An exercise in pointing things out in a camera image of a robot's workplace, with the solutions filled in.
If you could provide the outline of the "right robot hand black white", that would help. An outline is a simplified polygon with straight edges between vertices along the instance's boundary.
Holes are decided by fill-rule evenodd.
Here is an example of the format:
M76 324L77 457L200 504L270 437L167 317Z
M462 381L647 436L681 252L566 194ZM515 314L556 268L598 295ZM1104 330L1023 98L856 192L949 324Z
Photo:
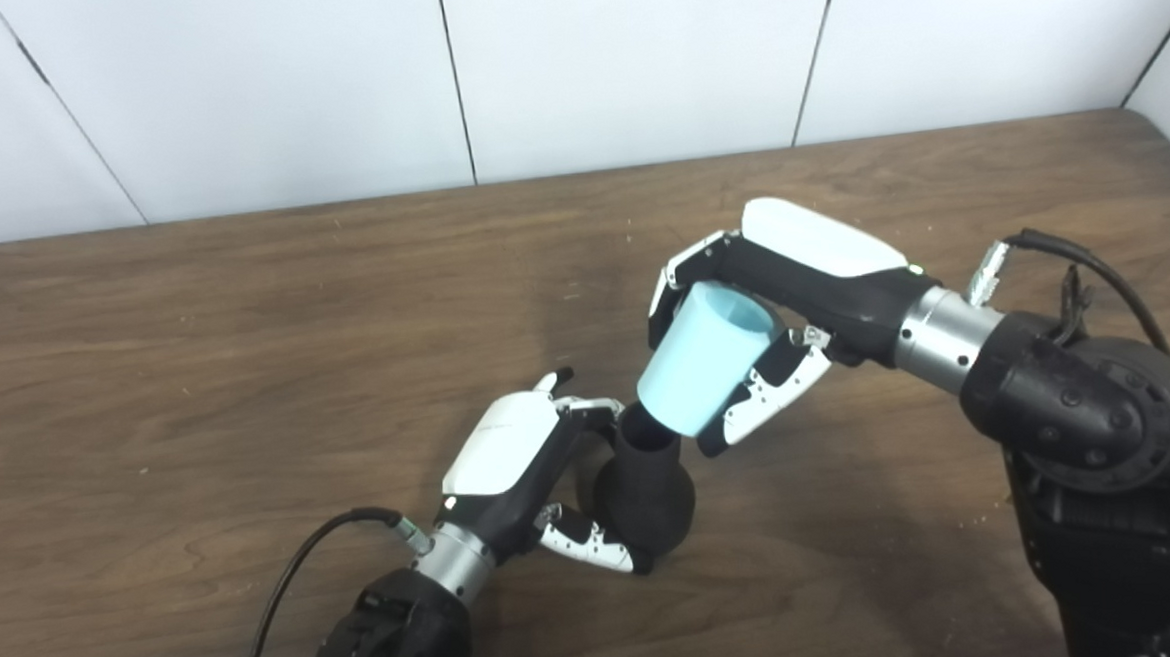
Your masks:
M658 274L651 362L638 382L659 426L720 457L835 362L892 368L901 327L940 281L853 226L753 199Z

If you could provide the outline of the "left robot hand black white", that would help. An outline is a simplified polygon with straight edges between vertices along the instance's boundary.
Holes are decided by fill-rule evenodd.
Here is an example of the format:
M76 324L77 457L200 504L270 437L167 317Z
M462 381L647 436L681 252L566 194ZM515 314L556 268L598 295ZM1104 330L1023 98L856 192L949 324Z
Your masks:
M538 545L608 570L652 570L642 549L550 500L578 440L614 440L624 413L613 397L558 397L570 378L570 367L556 369L529 390L493 401L443 473L433 547L417 569L453 594L474 599L490 572Z

